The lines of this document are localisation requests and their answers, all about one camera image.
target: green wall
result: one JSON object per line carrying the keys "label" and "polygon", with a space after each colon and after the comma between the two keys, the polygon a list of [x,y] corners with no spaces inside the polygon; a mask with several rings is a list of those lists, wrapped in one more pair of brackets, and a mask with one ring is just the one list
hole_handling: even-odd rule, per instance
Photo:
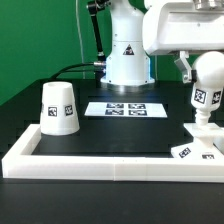
{"label": "green wall", "polygon": [[[96,60],[93,29],[86,4],[79,0],[85,62]],[[130,2],[144,11],[143,0]],[[33,81],[50,77],[59,69],[81,62],[75,0],[1,0],[0,104]],[[109,10],[98,14],[105,53],[111,51]],[[172,56],[158,57],[157,77],[180,80]]]}

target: white card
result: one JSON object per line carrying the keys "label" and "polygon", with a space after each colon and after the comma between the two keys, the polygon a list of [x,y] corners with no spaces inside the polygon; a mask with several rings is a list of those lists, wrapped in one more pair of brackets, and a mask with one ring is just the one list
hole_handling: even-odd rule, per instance
{"label": "white card", "polygon": [[167,118],[162,104],[90,102],[85,116]]}

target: paper cup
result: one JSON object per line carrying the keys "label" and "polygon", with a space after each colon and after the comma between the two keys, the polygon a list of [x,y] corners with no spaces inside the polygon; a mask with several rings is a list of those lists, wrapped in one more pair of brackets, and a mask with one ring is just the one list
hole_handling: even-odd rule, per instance
{"label": "paper cup", "polygon": [[47,135],[69,135],[79,130],[72,84],[48,82],[43,85],[41,132]]}

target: black tabletop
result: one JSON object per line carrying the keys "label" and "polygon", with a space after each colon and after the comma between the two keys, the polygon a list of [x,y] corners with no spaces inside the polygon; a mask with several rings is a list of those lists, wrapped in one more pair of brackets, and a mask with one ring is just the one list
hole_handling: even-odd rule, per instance
{"label": "black tabletop", "polygon": [[[0,107],[0,156],[24,130],[39,123],[38,80]],[[97,88],[94,80],[73,83],[80,131],[42,135],[34,154],[171,157],[172,146],[192,137],[191,85],[158,82],[142,93]],[[86,117],[89,102],[161,103],[168,118]],[[223,107],[211,121],[223,126]],[[224,185],[218,183],[17,180],[0,178],[0,223],[222,223]]]}

